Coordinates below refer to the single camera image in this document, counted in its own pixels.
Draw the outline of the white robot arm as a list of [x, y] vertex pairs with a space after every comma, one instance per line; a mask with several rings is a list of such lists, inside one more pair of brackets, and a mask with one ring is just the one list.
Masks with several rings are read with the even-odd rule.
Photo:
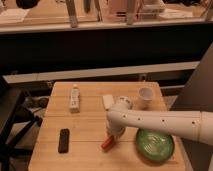
[[128, 97], [120, 96], [107, 112], [107, 130], [121, 136], [126, 127], [158, 131], [213, 146], [213, 113], [205, 111], [132, 110]]

